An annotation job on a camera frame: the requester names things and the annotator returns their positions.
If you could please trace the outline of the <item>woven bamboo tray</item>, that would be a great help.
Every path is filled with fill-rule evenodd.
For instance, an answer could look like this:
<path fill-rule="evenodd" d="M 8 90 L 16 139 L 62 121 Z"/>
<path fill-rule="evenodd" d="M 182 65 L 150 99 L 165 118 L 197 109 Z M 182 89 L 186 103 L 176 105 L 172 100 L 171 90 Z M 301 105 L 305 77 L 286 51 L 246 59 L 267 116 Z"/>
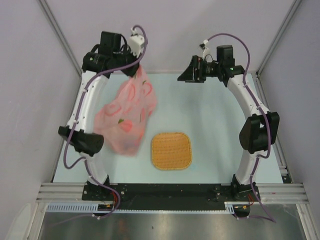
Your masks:
<path fill-rule="evenodd" d="M 187 169 L 193 160 L 190 138 L 183 132 L 164 132 L 151 141 L 151 161 L 162 171 Z"/>

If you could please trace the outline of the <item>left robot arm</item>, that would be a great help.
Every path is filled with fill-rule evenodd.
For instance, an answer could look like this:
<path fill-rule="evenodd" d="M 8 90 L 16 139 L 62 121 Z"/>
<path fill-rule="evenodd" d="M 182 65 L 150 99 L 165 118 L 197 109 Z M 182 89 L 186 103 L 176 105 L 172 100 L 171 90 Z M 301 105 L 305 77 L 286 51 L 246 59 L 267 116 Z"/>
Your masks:
<path fill-rule="evenodd" d="M 100 200 L 110 196 L 111 188 L 104 184 L 108 179 L 104 165 L 97 154 L 104 145 L 102 135 L 94 133 L 96 104 L 112 73 L 121 71 L 132 77 L 144 56 L 146 35 L 139 34 L 137 27 L 131 29 L 129 38 L 120 33 L 103 31 L 100 42 L 85 54 L 76 102 L 66 126 L 58 128 L 65 140 L 63 165 L 70 170 L 83 161 L 87 180 L 95 185 L 93 194 Z"/>

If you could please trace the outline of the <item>pink plastic bag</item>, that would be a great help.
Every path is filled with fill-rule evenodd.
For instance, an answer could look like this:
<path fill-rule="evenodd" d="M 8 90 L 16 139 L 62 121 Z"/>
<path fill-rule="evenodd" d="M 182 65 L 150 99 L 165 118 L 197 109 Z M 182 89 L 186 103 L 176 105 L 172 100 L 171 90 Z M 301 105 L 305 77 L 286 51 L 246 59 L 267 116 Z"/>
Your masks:
<path fill-rule="evenodd" d="M 93 132 L 115 153 L 135 156 L 145 135 L 148 118 L 157 106 L 156 92 L 140 66 L 122 83 L 113 101 L 95 115 Z"/>

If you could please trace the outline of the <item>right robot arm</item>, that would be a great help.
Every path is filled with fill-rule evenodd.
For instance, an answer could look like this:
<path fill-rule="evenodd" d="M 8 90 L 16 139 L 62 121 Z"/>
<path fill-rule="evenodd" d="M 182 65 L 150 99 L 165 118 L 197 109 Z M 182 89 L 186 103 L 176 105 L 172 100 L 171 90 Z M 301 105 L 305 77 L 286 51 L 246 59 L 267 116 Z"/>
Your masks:
<path fill-rule="evenodd" d="M 230 196 L 235 201 L 249 201 L 258 193 L 255 175 L 260 159 L 267 159 L 275 143 L 280 123 L 277 112 L 271 112 L 253 92 L 247 73 L 235 64 L 232 45 L 216 48 L 216 59 L 207 61 L 210 54 L 206 43 L 200 44 L 202 56 L 194 55 L 187 69 L 178 77 L 186 83 L 204 83 L 208 77 L 218 78 L 233 94 L 245 116 L 239 133 L 243 149 L 239 167 L 229 186 L 220 186 L 216 195 Z"/>

